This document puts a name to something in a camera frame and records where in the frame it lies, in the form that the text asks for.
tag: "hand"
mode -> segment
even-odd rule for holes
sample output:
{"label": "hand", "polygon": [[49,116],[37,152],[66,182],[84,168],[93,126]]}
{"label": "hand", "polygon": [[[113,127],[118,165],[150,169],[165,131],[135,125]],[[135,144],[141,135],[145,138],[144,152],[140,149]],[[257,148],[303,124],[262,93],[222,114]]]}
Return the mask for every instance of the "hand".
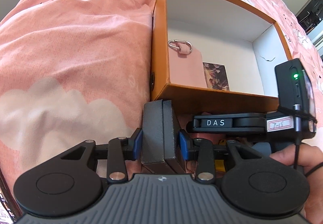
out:
{"label": "hand", "polygon": [[[294,163],[295,145],[290,145],[282,151],[273,153],[271,158],[289,166]],[[301,144],[298,164],[304,167],[304,173],[323,162],[323,153],[318,147]],[[305,204],[306,218],[312,224],[323,224],[323,167],[307,177],[310,194]]]}

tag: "silver carabiner clip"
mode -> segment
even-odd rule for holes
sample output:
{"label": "silver carabiner clip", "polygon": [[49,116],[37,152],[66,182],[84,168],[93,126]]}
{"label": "silver carabiner clip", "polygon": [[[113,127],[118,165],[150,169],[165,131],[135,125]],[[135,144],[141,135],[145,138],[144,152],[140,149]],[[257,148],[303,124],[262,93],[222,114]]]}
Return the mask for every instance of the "silver carabiner clip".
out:
{"label": "silver carabiner clip", "polygon": [[190,53],[193,51],[192,44],[190,42],[186,41],[186,40],[176,40],[176,39],[173,39],[173,40],[168,41],[169,47],[171,47],[173,49],[176,49],[180,53],[180,47],[179,46],[174,46],[171,43],[183,43],[183,44],[186,44],[186,45],[188,45],[190,47]]}

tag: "device screen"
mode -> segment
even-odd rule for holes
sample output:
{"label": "device screen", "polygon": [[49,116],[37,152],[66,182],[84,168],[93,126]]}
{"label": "device screen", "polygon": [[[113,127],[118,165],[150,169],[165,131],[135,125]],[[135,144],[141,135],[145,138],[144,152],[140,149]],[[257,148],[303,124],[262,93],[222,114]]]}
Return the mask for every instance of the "device screen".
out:
{"label": "device screen", "polygon": [[313,92],[313,88],[312,88],[312,83],[311,83],[308,75],[306,74],[305,70],[303,70],[303,74],[304,74],[307,97],[309,100],[309,113],[313,117],[315,117],[316,113],[315,113],[315,102],[314,102],[314,92]]}

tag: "black circular disc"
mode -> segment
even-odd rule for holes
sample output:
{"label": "black circular disc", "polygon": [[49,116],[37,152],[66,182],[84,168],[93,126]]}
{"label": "black circular disc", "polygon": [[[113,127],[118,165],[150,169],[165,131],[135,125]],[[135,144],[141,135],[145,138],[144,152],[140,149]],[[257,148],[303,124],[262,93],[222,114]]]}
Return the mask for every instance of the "black circular disc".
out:
{"label": "black circular disc", "polygon": [[38,216],[72,215],[92,205],[102,193],[96,172],[72,160],[41,164],[22,174],[14,195],[24,211]]}
{"label": "black circular disc", "polygon": [[257,216],[296,214],[309,195],[304,175],[271,159],[249,159],[229,170],[221,182],[225,198]]}

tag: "yellow object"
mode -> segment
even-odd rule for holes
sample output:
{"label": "yellow object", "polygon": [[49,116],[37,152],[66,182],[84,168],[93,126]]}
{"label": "yellow object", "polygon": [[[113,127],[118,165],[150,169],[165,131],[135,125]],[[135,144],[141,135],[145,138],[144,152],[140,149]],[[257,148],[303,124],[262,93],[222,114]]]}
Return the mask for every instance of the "yellow object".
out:
{"label": "yellow object", "polygon": [[[226,142],[227,142],[226,140],[220,140],[219,145],[225,145]],[[225,172],[223,160],[215,160],[214,163],[215,163],[215,169],[217,171]]]}

